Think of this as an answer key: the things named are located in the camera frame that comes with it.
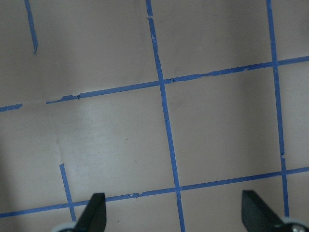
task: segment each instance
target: grid square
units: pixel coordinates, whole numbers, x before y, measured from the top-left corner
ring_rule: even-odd
[[[1,1],[0,15],[0,107],[42,98],[24,1]]]
[[[265,1],[156,0],[152,5],[165,78],[271,61]]]
[[[50,232],[57,225],[70,221],[70,211],[65,208],[0,218],[0,227],[5,232]]]
[[[66,203],[59,149],[43,102],[0,113],[0,212]]]
[[[32,0],[49,98],[156,81],[143,0]]]
[[[273,0],[272,8],[278,59],[307,56],[309,2]]]
[[[191,232],[246,232],[241,222],[241,193],[255,190],[272,210],[283,216],[280,177],[183,191],[183,214],[186,230]]]
[[[286,166],[309,166],[309,67],[298,63],[279,67]]]
[[[78,218],[84,208],[75,208]],[[105,232],[180,231],[175,193],[107,202],[106,208]]]
[[[302,220],[308,225],[308,181],[309,173],[288,175],[290,217]]]
[[[152,87],[48,106],[73,201],[174,187],[160,99]]]
[[[166,90],[182,186],[281,170],[272,69]]]

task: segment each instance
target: gray floor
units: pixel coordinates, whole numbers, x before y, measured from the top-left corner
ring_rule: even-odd
[[[244,232],[243,189],[280,216],[287,193],[309,224],[307,0],[272,1],[287,192],[265,0],[152,0],[153,17],[144,0],[30,3],[36,55],[24,1],[0,1],[1,230],[50,231],[105,192],[107,232]]]

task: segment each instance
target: floor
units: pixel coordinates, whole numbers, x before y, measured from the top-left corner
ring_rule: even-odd
[[[309,223],[307,0],[0,2],[0,228],[107,196],[107,232]]]

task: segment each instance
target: blue tape grid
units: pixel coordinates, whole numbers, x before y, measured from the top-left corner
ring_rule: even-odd
[[[25,0],[25,6],[26,6],[27,14],[28,14],[28,22],[29,22],[29,27],[30,27],[31,37],[32,37],[33,53],[36,54],[39,44],[38,44],[37,34],[34,29],[34,22],[33,22],[31,5],[30,5],[29,0]]]
[[[285,167],[285,157],[284,157],[283,123],[282,123],[282,111],[281,111],[281,98],[280,98],[280,84],[279,84],[279,73],[278,73],[276,39],[275,39],[275,29],[274,29],[273,15],[272,15],[271,0],[266,0],[266,5],[267,5],[268,28],[269,28],[269,35],[270,35],[272,68],[273,68],[273,73],[274,73],[274,84],[275,84],[278,136],[279,136],[281,172],[282,172],[284,215],[286,217],[288,217],[289,216],[288,186],[287,186],[287,179],[286,179],[286,167]]]
[[[257,180],[257,179],[264,179],[264,178],[270,178],[270,177],[275,177],[275,176],[281,175],[282,176],[282,185],[283,185],[283,195],[284,195],[284,211],[285,211],[286,216],[289,215],[286,177],[287,177],[287,175],[290,175],[290,174],[309,172],[309,167],[292,169],[292,170],[286,170],[286,167],[285,167],[284,140],[283,140],[283,126],[282,126],[282,115],[281,115],[281,99],[280,99],[280,85],[279,85],[278,66],[309,61],[309,56],[280,60],[280,61],[277,60],[271,0],[266,0],[266,4],[267,4],[269,34],[270,34],[270,39],[271,39],[271,54],[272,54],[272,61],[271,62],[241,66],[241,67],[236,67],[236,68],[231,68],[231,69],[224,69],[224,70],[213,71],[213,72],[204,73],[204,74],[193,74],[193,75],[188,75],[188,76],[180,76],[180,77],[175,77],[175,78],[164,80],[161,65],[160,65],[160,60],[159,60],[159,56],[158,56],[158,48],[157,48],[157,41],[156,41],[156,35],[155,35],[155,26],[154,26],[154,22],[153,22],[153,19],[152,19],[153,12],[152,12],[152,8],[151,8],[151,0],[146,0],[148,20],[149,20],[149,26],[150,26],[150,29],[151,29],[154,56],[155,56],[159,81],[130,85],[130,86],[125,86],[125,87],[111,88],[111,89],[106,89],[106,90],[98,90],[98,91],[87,92],[87,93],[81,93],[78,96],[69,95],[69,96],[65,96],[65,97],[63,97],[63,98],[61,98],[60,100],[57,100],[57,101],[47,101],[46,102],[47,104],[50,104],[50,103],[56,103],[56,102],[61,102],[61,101],[63,102],[63,101],[99,96],[99,95],[104,95],[104,94],[111,94],[111,93],[116,93],[116,92],[129,91],[129,90],[146,88],[146,87],[160,86],[161,96],[162,96],[162,106],[163,106],[163,111],[164,111],[164,116],[165,116],[167,134],[168,134],[168,138],[169,138],[171,162],[172,162],[172,165],[173,165],[173,175],[174,175],[175,188],[167,188],[167,189],[148,191],[148,192],[144,192],[142,194],[133,193],[133,194],[127,194],[127,195],[121,195],[121,196],[108,197],[108,198],[106,198],[107,202],[176,192],[176,194],[177,194],[177,206],[178,206],[178,209],[179,209],[181,229],[182,229],[182,231],[185,231],[182,205],[181,205],[181,198],[180,198],[180,191],[181,190],[207,188],[207,187],[211,187],[211,186],[226,185],[226,184],[231,184],[231,183],[251,181],[251,180]],[[34,53],[36,53],[38,43],[37,43],[37,38],[36,38],[35,30],[34,30],[34,23],[33,23],[30,3],[29,3],[28,0],[25,0],[25,6],[26,6],[26,9],[27,9],[27,13],[28,13],[29,26],[30,26],[30,31],[31,31],[31,36],[32,36],[32,41],[33,41],[33,46],[34,46]],[[175,154],[174,154],[174,147],[173,147],[173,143],[172,143],[172,134],[171,134],[171,128],[170,128],[170,122],[169,122],[167,100],[166,100],[165,86],[164,85],[165,84],[171,84],[171,83],[174,83],[174,82],[177,82],[177,81],[189,81],[189,80],[194,80],[194,79],[198,79],[198,78],[202,78],[202,77],[206,77],[206,76],[219,76],[219,75],[224,75],[224,74],[229,74],[229,73],[238,73],[238,72],[261,69],[261,68],[268,68],[268,67],[272,67],[273,71],[274,71],[276,109],[277,109],[277,120],[278,120],[280,154],[281,154],[281,172],[246,176],[246,177],[240,177],[240,178],[234,178],[234,179],[228,179],[228,180],[220,180],[220,181],[213,181],[213,182],[208,182],[208,183],[202,183],[202,184],[195,184],[195,185],[188,185],[188,186],[180,187],[179,186],[179,180],[178,180],[178,174],[177,174],[177,165],[176,165],[176,159],[175,159]],[[0,112],[9,111],[9,110],[16,110],[16,109],[21,108],[22,106],[23,106],[22,104],[17,104],[17,105],[0,107]],[[60,209],[60,208],[70,208],[72,220],[76,220],[75,213],[74,213],[74,207],[80,206],[80,205],[86,205],[88,203],[88,201],[75,202],[75,203],[72,202],[71,195],[70,195],[70,189],[69,189],[69,185],[68,185],[68,181],[67,181],[67,177],[66,177],[66,174],[65,174],[65,169],[64,169],[63,164],[60,165],[60,170],[61,170],[61,174],[62,174],[62,178],[63,178],[63,182],[64,182],[64,187],[65,187],[65,192],[66,192],[66,196],[67,196],[67,200],[68,200],[67,204],[57,204],[57,205],[34,208],[34,209],[29,209],[29,210],[21,210],[21,211],[9,212],[9,213],[2,213],[2,214],[0,214],[0,218],[29,214],[29,213],[35,213],[35,212],[41,212],[41,211],[48,211],[48,210],[54,210],[54,209]]]
[[[292,174],[299,174],[299,173],[306,173],[306,172],[309,172],[309,167],[287,170],[286,174],[292,175]],[[280,175],[282,175],[281,172],[273,172],[273,173],[266,173],[266,174],[259,174],[259,175],[244,176],[244,177],[227,179],[227,180],[212,181],[212,182],[206,182],[206,183],[201,183],[201,184],[187,185],[187,186],[182,186],[180,188],[181,188],[181,191],[186,191],[186,190],[193,190],[193,189],[209,188],[209,187],[219,186],[219,185],[234,184],[234,183],[239,183],[239,182],[273,178],[273,177],[280,176]],[[113,197],[107,197],[106,202],[120,201],[120,200],[125,200],[125,199],[130,199],[130,198],[139,198],[139,197],[146,197],[146,196],[153,196],[153,195],[160,195],[160,194],[172,193],[172,192],[175,192],[175,191],[176,191],[175,188],[165,188],[165,189],[143,192],[142,194],[132,193],[132,194],[126,194],[126,195],[121,195],[121,196],[113,196]],[[23,214],[37,213],[37,212],[54,210],[54,209],[70,208],[72,206],[77,207],[77,206],[81,206],[81,205],[87,205],[88,202],[89,201],[72,202],[71,204],[69,204],[69,203],[55,204],[55,205],[45,206],[45,207],[40,207],[40,208],[33,208],[33,209],[26,209],[26,210],[20,210],[20,211],[8,212],[8,213],[1,213],[0,218],[3,218],[3,217],[7,218],[7,217],[18,216],[18,215],[23,215]]]
[[[74,205],[72,204],[72,197],[71,197],[71,192],[70,192],[68,178],[67,178],[66,170],[64,168],[64,164],[59,165],[59,167],[60,167],[60,171],[61,171],[64,190],[65,190],[66,196],[67,196],[68,207],[70,208],[71,218],[72,218],[72,221],[76,221],[76,215],[75,215],[75,212],[74,212]]]

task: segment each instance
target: black object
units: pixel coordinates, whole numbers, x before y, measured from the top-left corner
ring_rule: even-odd
[[[241,219],[248,232],[309,232],[299,223],[284,223],[253,190],[242,192]]]
[[[83,211],[74,232],[103,232],[106,227],[105,194],[92,195],[86,209]]]

